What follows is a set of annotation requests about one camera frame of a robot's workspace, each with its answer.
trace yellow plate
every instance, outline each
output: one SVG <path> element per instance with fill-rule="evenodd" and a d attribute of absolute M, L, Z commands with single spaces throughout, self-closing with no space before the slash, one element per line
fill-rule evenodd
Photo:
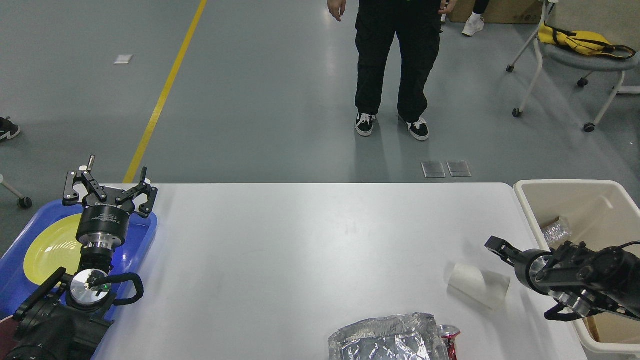
<path fill-rule="evenodd" d="M 76 240 L 81 214 L 57 221 L 43 231 L 24 256 L 24 275 L 36 285 L 51 276 L 59 267 L 74 274 L 80 262 L 82 245 Z"/>

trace robotic arm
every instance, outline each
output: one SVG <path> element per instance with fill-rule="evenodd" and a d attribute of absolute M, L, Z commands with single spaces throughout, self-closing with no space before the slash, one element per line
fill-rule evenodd
<path fill-rule="evenodd" d="M 558 303 L 547 320 L 573 321 L 612 313 L 640 321 L 640 259 L 623 250 L 634 241 L 595 252 L 586 244 L 565 242 L 557 250 L 520 251 L 492 236 L 484 245 L 515 268 L 526 287 L 553 297 Z M 561 314 L 564 308 L 571 313 Z"/>
<path fill-rule="evenodd" d="M 140 183 L 127 191 L 101 186 L 91 175 L 94 159 L 67 174 L 63 195 L 63 205 L 73 206 L 79 200 L 75 185 L 82 183 L 88 192 L 76 234 L 83 245 L 78 269 L 69 275 L 59 268 L 18 308 L 13 319 L 19 322 L 19 344 L 6 359 L 89 360 L 113 323 L 104 318 L 111 306 L 133 304 L 143 296 L 138 274 L 109 273 L 114 251 L 126 241 L 129 217 L 151 214 L 157 188 L 147 182 L 147 168 Z M 135 211 L 133 200 L 141 194 L 147 201 Z M 133 282 L 135 296 L 117 299 L 112 285 L 127 281 Z"/>

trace yellow bag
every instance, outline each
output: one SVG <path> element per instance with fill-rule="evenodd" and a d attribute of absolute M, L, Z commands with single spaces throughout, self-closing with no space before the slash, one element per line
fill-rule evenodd
<path fill-rule="evenodd" d="M 538 38 L 546 44 L 559 45 L 589 56 L 626 60 L 636 54 L 629 46 L 614 45 L 601 34 L 590 31 L 566 31 L 542 24 L 538 30 Z"/>

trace white table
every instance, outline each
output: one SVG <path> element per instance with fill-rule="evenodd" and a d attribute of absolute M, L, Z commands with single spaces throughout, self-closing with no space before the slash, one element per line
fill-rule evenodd
<path fill-rule="evenodd" d="M 555 302 L 484 248 L 535 241 L 505 184 L 162 184 L 145 296 L 96 359 L 327 359 L 366 318 L 432 313 L 459 327 L 461 360 L 586 359 Z M 511 276 L 490 311 L 454 289 L 456 262 Z"/>

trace yellow line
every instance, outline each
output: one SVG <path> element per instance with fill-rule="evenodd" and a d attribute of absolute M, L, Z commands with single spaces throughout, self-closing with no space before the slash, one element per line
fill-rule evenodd
<path fill-rule="evenodd" d="M 160 98 L 158 98 L 158 103 L 156 104 L 156 108 L 154 109 L 153 114 L 151 114 L 151 119 L 149 119 L 149 123 L 147 124 L 147 129 L 145 133 L 142 135 L 142 139 L 140 140 L 140 144 L 138 144 L 138 149 L 133 156 L 133 160 L 131 160 L 131 164 L 129 165 L 129 169 L 127 170 L 127 174 L 124 176 L 124 180 L 122 181 L 125 184 L 133 183 L 133 177 L 136 175 L 138 168 L 140 167 L 140 163 L 142 162 L 142 157 L 145 155 L 145 151 L 147 150 L 147 146 L 149 145 L 149 140 L 151 140 L 151 136 L 154 133 L 154 129 L 156 128 L 156 124 L 158 122 L 158 118 L 160 114 L 162 114 L 162 109 L 164 108 L 164 104 L 166 103 L 167 97 L 169 97 L 169 93 L 171 92 L 171 87 L 173 86 L 173 82 L 175 81 L 175 77 L 178 75 L 178 71 L 180 70 L 180 66 L 182 65 L 182 61 L 184 59 L 184 55 L 187 53 L 189 49 L 189 44 L 191 43 L 191 38 L 193 38 L 193 33 L 196 31 L 198 27 L 198 22 L 200 22 L 200 17 L 202 16 L 202 12 L 204 11 L 205 6 L 207 6 L 207 0 L 201 0 L 200 6 L 198 6 L 198 11 L 196 11 L 196 15 L 193 17 L 193 21 L 191 21 L 191 26 L 189 27 L 189 31 L 187 35 L 184 37 L 184 41 L 182 42 L 182 47 L 178 52 L 178 57 L 175 59 L 173 63 L 173 67 L 171 68 L 171 72 L 169 73 L 169 77 L 164 84 L 164 88 L 162 93 L 160 94 Z"/>

